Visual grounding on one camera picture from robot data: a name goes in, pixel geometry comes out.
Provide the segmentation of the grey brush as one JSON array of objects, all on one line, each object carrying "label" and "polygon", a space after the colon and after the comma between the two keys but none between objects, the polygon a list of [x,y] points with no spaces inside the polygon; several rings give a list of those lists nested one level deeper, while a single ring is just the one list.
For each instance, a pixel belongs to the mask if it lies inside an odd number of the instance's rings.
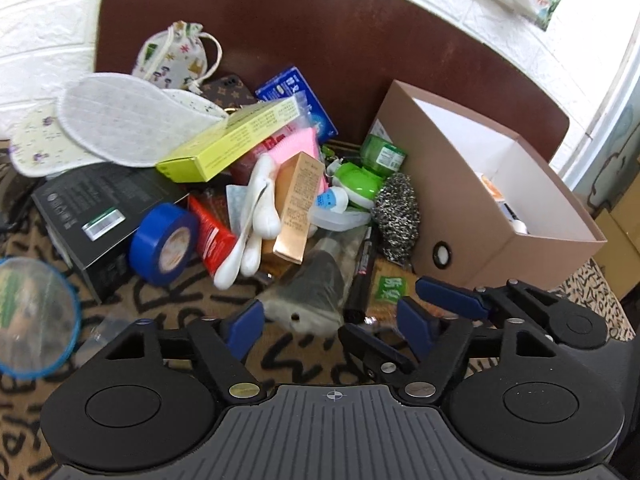
[{"label": "grey brush", "polygon": [[303,263],[291,266],[258,296],[265,317],[296,334],[332,337],[343,325],[343,308],[368,226],[344,232],[319,230]]}]

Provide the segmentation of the white rubber glove pink cuff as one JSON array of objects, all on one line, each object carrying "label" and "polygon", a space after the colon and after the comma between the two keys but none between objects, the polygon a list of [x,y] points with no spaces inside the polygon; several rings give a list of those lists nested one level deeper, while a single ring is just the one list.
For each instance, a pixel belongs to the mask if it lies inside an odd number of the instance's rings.
[{"label": "white rubber glove pink cuff", "polygon": [[314,128],[294,130],[271,150],[261,154],[255,162],[240,215],[240,234],[213,278],[218,289],[230,288],[239,274],[250,278],[258,271],[262,261],[262,242],[275,240],[282,230],[276,207],[278,172],[287,160],[299,153],[319,160]]}]

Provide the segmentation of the blue tape roll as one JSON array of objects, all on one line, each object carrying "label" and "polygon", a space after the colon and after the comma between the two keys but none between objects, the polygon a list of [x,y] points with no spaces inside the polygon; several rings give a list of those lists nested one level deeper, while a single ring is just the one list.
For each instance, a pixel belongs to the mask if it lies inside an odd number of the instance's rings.
[{"label": "blue tape roll", "polygon": [[154,286],[175,281],[198,240],[198,218],[181,207],[161,203],[141,221],[129,249],[129,263]]}]

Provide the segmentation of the long biscuit packet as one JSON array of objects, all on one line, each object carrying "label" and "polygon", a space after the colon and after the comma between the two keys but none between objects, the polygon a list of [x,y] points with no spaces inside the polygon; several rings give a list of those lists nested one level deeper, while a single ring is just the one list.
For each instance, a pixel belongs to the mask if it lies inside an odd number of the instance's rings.
[{"label": "long biscuit packet", "polygon": [[416,294],[418,277],[411,269],[405,269],[384,258],[375,260],[370,296],[364,324],[371,328],[397,327],[396,307],[402,297],[408,296],[425,307],[426,303]]}]

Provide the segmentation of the black marker pen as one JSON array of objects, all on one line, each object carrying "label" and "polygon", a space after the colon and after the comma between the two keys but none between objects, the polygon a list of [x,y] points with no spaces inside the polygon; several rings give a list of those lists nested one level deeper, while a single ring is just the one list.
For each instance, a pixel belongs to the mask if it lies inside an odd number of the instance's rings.
[{"label": "black marker pen", "polygon": [[359,248],[352,284],[344,303],[343,318],[345,323],[362,324],[366,318],[376,258],[377,238],[375,227],[369,226]]}]

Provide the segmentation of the red tube package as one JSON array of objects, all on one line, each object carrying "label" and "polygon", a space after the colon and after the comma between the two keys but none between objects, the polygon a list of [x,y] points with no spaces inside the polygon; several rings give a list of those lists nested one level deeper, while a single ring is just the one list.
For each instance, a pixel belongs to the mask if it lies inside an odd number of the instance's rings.
[{"label": "red tube package", "polygon": [[204,202],[195,195],[188,200],[189,210],[198,218],[198,240],[195,250],[204,268],[213,278],[224,260],[230,255],[236,236],[219,220]]}]

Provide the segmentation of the steel wool scrubber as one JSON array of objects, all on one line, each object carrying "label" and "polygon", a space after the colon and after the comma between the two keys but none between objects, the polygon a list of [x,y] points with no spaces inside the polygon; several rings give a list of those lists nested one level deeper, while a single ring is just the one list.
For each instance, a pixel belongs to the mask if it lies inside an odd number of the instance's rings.
[{"label": "steel wool scrubber", "polygon": [[416,190],[408,176],[396,172],[387,178],[375,196],[371,216],[382,236],[384,257],[406,266],[416,247],[421,223]]}]

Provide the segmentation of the orange white medicine box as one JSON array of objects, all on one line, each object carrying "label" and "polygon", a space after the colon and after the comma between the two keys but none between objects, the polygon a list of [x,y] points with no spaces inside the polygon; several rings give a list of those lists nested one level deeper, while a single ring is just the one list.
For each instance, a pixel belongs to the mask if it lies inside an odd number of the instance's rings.
[{"label": "orange white medicine box", "polygon": [[478,180],[480,180],[480,182],[483,183],[485,190],[489,193],[489,195],[492,197],[492,199],[496,203],[500,204],[506,201],[503,194],[499,191],[499,189],[492,183],[492,181],[488,177],[486,177],[481,172],[477,172],[476,176],[478,177]]}]

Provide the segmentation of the clear plastic case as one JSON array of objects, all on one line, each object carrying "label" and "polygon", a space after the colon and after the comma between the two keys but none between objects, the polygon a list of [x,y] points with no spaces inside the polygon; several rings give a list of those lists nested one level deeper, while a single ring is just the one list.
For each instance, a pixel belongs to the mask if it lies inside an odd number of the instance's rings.
[{"label": "clear plastic case", "polygon": [[308,211],[308,219],[311,224],[319,229],[332,232],[345,232],[365,226],[371,220],[369,211],[359,209],[346,209],[336,212],[312,205]]}]

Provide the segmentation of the green white plastic gadget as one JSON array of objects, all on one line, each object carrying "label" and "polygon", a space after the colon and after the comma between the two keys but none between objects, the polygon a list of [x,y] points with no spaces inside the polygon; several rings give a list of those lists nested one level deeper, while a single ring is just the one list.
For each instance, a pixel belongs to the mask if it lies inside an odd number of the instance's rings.
[{"label": "green white plastic gadget", "polygon": [[344,188],[349,201],[365,210],[371,210],[375,197],[384,185],[385,179],[353,162],[334,160],[326,168],[332,184]]}]

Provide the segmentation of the stacked cardboard boxes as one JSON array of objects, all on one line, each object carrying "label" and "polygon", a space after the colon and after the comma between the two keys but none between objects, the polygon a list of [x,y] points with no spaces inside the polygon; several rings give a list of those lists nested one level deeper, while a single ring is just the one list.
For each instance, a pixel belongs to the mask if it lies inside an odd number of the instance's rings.
[{"label": "stacked cardboard boxes", "polygon": [[602,209],[596,218],[608,241],[594,260],[619,300],[639,285],[639,186],[636,177],[613,210]]}]

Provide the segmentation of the white blue tube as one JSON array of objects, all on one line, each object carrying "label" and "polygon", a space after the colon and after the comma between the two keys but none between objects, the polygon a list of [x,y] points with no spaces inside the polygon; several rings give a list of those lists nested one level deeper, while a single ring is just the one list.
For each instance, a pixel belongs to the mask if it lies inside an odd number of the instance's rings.
[{"label": "white blue tube", "polygon": [[316,198],[316,206],[320,209],[329,210],[342,214],[349,204],[349,197],[344,188],[331,186]]}]

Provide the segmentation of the red white plastic packet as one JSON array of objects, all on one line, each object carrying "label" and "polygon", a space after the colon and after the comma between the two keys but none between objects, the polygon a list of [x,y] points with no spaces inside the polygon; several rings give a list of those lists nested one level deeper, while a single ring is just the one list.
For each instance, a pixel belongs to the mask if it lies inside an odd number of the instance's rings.
[{"label": "red white plastic packet", "polygon": [[230,166],[229,171],[234,184],[247,185],[250,180],[250,174],[252,173],[260,155],[272,150],[277,144],[282,142],[288,136],[292,136],[292,134],[296,133],[298,130],[312,126],[306,94],[303,91],[299,91],[295,92],[293,96],[299,110],[299,115],[293,119],[292,122],[289,122],[271,136],[268,136],[267,139],[254,146],[254,148]]}]

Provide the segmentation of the green plastic jar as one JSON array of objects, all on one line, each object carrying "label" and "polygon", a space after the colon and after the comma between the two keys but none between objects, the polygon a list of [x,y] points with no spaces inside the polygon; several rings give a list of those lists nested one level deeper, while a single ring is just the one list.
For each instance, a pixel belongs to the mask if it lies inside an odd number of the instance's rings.
[{"label": "green plastic jar", "polygon": [[382,178],[396,174],[406,157],[407,154],[392,142],[373,134],[367,135],[360,148],[362,166]]}]

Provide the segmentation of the gold cosmetic box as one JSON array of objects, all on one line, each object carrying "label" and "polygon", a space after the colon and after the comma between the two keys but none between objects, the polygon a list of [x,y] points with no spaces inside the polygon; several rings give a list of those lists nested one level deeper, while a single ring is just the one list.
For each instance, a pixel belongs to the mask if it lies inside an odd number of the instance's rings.
[{"label": "gold cosmetic box", "polygon": [[276,180],[276,207],[281,231],[272,252],[290,263],[302,263],[310,222],[308,211],[320,191],[323,165],[300,152],[281,167]]}]

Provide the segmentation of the yellow-green long box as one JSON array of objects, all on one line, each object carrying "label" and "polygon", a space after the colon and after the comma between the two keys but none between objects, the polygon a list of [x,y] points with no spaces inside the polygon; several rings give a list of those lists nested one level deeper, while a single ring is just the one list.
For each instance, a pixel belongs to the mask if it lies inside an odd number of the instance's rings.
[{"label": "yellow-green long box", "polygon": [[207,182],[299,116],[295,96],[246,106],[180,145],[155,168],[176,183]]}]

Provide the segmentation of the black product box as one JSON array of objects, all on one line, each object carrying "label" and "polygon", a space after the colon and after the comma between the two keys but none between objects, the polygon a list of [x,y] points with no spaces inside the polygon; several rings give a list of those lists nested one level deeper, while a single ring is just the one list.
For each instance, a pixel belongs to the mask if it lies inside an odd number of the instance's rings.
[{"label": "black product box", "polygon": [[154,168],[104,162],[44,182],[32,199],[58,253],[104,302],[134,275],[128,254],[143,218],[160,203],[184,205],[186,190]]}]

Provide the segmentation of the round cracker packet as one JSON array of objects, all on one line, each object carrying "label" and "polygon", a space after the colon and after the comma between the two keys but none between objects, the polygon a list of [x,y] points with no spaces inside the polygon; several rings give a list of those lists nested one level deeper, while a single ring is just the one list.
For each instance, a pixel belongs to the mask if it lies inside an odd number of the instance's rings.
[{"label": "round cracker packet", "polygon": [[1,260],[1,371],[36,379],[60,368],[80,332],[79,300],[53,266],[26,257]]}]

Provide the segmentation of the brown monogram phone case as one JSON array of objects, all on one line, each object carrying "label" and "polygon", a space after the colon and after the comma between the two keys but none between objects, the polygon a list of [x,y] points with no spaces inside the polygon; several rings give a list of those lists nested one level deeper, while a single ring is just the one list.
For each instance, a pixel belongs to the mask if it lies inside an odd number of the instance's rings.
[{"label": "brown monogram phone case", "polygon": [[224,110],[238,110],[257,102],[254,93],[235,74],[208,80],[201,85],[203,96]]}]

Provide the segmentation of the white fabric insole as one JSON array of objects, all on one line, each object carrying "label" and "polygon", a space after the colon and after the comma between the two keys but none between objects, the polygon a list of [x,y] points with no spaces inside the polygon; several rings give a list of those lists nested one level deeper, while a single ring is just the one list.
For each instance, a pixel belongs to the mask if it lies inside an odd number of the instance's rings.
[{"label": "white fabric insole", "polygon": [[195,93],[160,89],[143,79],[95,73],[70,84],[55,103],[65,133],[120,166],[155,166],[229,115]]}]

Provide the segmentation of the blue medicine box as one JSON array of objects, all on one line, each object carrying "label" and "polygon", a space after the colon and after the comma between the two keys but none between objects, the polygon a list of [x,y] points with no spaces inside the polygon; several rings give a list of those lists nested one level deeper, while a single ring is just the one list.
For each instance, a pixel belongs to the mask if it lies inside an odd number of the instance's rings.
[{"label": "blue medicine box", "polygon": [[311,89],[302,72],[291,66],[261,84],[255,90],[261,101],[274,101],[294,96],[304,114],[317,131],[318,141],[323,144],[337,136],[337,128]]}]

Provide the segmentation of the dark brown wooden headboard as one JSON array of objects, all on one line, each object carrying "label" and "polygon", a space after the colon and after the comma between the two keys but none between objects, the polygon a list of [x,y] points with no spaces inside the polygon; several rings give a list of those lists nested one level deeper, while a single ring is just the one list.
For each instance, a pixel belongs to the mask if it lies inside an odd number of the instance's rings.
[{"label": "dark brown wooden headboard", "polygon": [[345,141],[363,138],[396,80],[512,129],[544,159],[570,125],[521,70],[407,0],[102,0],[96,69],[130,72],[145,40],[180,20],[214,35],[221,71],[251,89],[299,68]]}]

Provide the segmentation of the patterned drawstring pouch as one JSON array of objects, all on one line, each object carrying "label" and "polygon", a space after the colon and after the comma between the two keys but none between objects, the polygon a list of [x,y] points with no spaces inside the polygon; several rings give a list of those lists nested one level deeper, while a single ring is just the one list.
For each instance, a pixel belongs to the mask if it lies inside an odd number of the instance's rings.
[{"label": "patterned drawstring pouch", "polygon": [[131,75],[163,90],[201,94],[202,84],[218,70],[223,56],[221,43],[202,24],[176,21],[145,40]]}]

